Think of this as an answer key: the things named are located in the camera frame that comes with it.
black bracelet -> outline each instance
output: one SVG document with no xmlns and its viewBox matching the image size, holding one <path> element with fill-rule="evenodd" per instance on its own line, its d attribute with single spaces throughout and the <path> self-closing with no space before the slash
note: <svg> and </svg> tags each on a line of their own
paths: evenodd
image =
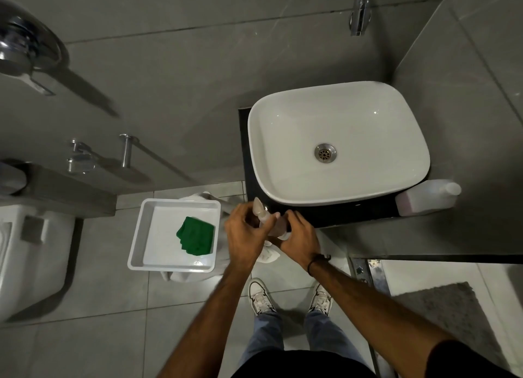
<svg viewBox="0 0 523 378">
<path fill-rule="evenodd" d="M 329 261 L 330 260 L 330 255 L 326 255 L 324 256 L 323 254 L 316 254 L 314 257 L 312 257 L 312 260 L 311 262 L 309 263 L 309 265 L 307 265 L 307 273 L 309 274 L 309 276 L 312 276 L 311 275 L 311 265 L 312 263 L 316 263 L 318 261 Z"/>
</svg>

person's right hand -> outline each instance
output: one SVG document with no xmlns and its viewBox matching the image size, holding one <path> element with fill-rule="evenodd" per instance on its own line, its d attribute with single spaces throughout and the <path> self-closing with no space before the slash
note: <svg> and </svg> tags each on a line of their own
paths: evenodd
<svg viewBox="0 0 523 378">
<path fill-rule="evenodd" d="M 299 212 L 287 210 L 285 217 L 291 224 L 291 236 L 283 242 L 277 242 L 278 239 L 273 238 L 270 238 L 269 241 L 279 246 L 281 251 L 307 270 L 307 266 L 314 256 L 321 254 L 316 231 Z"/>
</svg>

shoe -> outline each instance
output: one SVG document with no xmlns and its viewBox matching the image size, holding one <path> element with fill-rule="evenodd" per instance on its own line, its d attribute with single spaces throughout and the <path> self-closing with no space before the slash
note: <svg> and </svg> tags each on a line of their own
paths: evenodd
<svg viewBox="0 0 523 378">
<path fill-rule="evenodd" d="M 276 312 L 265 284 L 258 278 L 252 279 L 249 283 L 249 298 L 251 299 L 253 311 L 257 316 L 261 313 Z"/>
<path fill-rule="evenodd" d="M 321 284 L 318 284 L 318 286 L 316 287 L 316 292 L 314 293 L 314 296 L 312 297 L 311 307 L 309 308 L 309 312 L 312 312 L 313 310 L 319 310 L 325 316 L 328 316 L 331 306 L 332 306 L 332 297 L 330 296 L 329 293 L 327 293 L 327 290 L 324 289 Z"/>
</svg>

white vessel sink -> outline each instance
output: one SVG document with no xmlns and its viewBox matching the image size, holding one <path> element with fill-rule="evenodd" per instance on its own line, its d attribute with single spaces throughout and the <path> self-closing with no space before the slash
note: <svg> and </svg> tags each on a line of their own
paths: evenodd
<svg viewBox="0 0 523 378">
<path fill-rule="evenodd" d="M 420 182 L 430 165 L 405 99 L 379 82 L 265 96 L 251 109 L 248 133 L 258 183 L 271 199 L 289 205 L 385 195 Z"/>
</svg>

drain strainer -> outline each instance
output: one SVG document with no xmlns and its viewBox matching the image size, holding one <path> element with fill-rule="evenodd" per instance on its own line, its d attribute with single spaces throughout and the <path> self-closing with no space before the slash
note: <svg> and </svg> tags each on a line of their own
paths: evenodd
<svg viewBox="0 0 523 378">
<path fill-rule="evenodd" d="M 314 156 L 321 163 L 330 163 L 336 159 L 336 149 L 330 144 L 319 144 L 314 149 Z"/>
</svg>

